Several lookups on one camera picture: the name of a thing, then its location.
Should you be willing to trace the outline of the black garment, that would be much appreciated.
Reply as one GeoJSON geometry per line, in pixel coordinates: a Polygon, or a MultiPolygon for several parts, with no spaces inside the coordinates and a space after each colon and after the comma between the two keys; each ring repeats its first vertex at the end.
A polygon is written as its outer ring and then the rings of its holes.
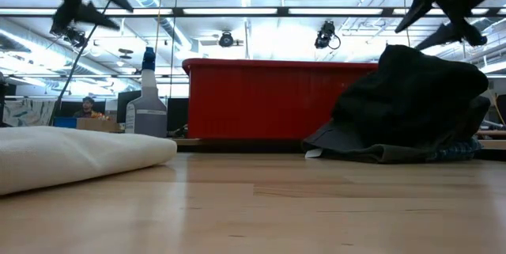
{"type": "Polygon", "coordinates": [[[341,94],[331,112],[367,146],[448,146],[471,138],[490,101],[489,81],[474,65],[389,45],[377,70],[341,94]]]}

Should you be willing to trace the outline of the blue plaid garment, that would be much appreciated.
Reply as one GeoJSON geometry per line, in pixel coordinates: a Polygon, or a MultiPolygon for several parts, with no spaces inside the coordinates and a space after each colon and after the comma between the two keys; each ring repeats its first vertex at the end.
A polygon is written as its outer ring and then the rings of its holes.
{"type": "Polygon", "coordinates": [[[476,137],[463,141],[455,141],[447,147],[437,150],[430,158],[431,161],[465,161],[470,160],[482,150],[483,145],[476,137]]]}

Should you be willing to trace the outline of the black track spotlight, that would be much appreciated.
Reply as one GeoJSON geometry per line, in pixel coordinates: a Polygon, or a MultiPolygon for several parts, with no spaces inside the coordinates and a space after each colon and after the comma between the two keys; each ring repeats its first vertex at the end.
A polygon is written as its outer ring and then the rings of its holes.
{"type": "Polygon", "coordinates": [[[60,28],[55,25],[51,27],[50,34],[63,38],[64,41],[68,42],[72,47],[80,48],[87,45],[87,39],[85,32],[77,30],[74,27],[60,28]]]}

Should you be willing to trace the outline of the black monitor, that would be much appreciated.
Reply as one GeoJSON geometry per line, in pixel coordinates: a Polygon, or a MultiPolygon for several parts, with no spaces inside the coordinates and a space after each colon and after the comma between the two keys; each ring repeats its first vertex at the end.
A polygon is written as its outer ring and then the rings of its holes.
{"type": "Polygon", "coordinates": [[[118,94],[117,117],[116,117],[117,123],[126,122],[127,105],[132,100],[139,98],[141,94],[142,94],[141,90],[121,92],[118,94]]]}
{"type": "Polygon", "coordinates": [[[168,137],[187,137],[188,107],[188,98],[168,99],[168,137]]]}

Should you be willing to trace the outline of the person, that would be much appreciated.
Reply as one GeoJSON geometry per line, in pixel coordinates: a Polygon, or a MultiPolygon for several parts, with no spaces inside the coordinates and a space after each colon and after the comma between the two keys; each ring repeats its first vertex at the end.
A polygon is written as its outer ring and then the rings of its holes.
{"type": "Polygon", "coordinates": [[[93,110],[94,99],[91,97],[84,97],[82,99],[81,109],[74,113],[75,118],[92,118],[96,115],[96,112],[93,110]]]}

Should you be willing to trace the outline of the grey spray bottle blue nozzle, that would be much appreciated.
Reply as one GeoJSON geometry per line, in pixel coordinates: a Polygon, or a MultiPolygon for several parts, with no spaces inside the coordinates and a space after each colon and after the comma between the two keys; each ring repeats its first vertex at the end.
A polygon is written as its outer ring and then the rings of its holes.
{"type": "Polygon", "coordinates": [[[142,94],[126,107],[125,132],[127,134],[167,137],[167,107],[159,98],[155,75],[156,54],[146,47],[142,60],[142,94]]]}

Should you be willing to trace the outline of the cardboard box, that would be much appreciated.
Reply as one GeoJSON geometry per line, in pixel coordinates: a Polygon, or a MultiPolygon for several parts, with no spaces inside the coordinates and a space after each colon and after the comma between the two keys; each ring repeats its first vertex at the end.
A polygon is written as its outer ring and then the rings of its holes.
{"type": "Polygon", "coordinates": [[[97,118],[78,118],[76,128],[87,131],[119,132],[119,125],[115,121],[97,118]]]}

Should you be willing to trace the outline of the blue box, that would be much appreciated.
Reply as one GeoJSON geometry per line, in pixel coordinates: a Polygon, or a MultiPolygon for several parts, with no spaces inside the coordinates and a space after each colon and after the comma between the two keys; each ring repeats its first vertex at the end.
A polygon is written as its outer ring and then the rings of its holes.
{"type": "Polygon", "coordinates": [[[75,117],[55,117],[53,122],[54,127],[73,128],[77,127],[77,118],[75,117]]]}

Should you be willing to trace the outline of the patterned cloth board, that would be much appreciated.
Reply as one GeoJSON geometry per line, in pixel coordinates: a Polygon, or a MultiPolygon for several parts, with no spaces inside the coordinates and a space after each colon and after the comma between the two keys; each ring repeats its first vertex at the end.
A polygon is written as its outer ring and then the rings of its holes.
{"type": "Polygon", "coordinates": [[[10,100],[5,104],[2,121],[12,127],[47,126],[54,106],[54,100],[10,100]]]}

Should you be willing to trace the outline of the white canvas tote bag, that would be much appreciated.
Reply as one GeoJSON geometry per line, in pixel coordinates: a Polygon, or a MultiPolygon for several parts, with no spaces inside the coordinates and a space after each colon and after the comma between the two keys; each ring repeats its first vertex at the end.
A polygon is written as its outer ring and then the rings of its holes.
{"type": "Polygon", "coordinates": [[[171,139],[65,127],[0,128],[0,195],[163,164],[171,139]]]}

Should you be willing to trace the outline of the red plastic bin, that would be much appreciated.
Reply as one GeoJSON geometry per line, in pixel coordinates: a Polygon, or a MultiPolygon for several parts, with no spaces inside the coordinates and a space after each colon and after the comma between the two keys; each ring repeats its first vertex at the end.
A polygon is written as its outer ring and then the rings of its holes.
{"type": "Polygon", "coordinates": [[[330,119],[338,97],[375,63],[186,59],[188,135],[303,139],[330,119]]]}

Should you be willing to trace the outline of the black aluminium table frame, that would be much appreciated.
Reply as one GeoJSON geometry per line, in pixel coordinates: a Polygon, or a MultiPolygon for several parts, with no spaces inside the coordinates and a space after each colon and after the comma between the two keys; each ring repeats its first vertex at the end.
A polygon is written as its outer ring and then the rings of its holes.
{"type": "MultiPolygon", "coordinates": [[[[178,146],[179,152],[212,154],[305,154],[294,146],[178,146]]],[[[506,162],[506,150],[481,150],[475,159],[506,162]]]]}

